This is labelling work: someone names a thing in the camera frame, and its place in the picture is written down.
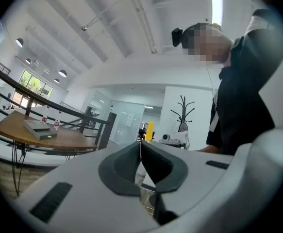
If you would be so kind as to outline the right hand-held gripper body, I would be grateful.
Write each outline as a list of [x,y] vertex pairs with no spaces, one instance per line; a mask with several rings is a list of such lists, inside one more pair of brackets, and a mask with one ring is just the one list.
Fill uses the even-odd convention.
[[188,131],[176,132],[171,134],[164,134],[159,140],[160,143],[181,148],[189,149],[189,136]]

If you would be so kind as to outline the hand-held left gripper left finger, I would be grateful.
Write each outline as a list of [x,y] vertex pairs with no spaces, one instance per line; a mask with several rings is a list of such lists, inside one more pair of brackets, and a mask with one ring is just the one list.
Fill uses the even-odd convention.
[[[100,162],[126,146],[108,147],[61,164],[20,195],[18,215],[42,233],[146,233],[159,228],[139,197],[117,195],[100,180]],[[49,221],[43,222],[30,211],[57,183],[72,188]]]

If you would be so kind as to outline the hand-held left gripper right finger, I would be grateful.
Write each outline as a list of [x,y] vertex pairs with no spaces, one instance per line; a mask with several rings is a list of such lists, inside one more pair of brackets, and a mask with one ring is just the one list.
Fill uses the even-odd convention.
[[154,192],[153,217],[164,225],[197,205],[218,183],[233,157],[141,143],[142,188]]

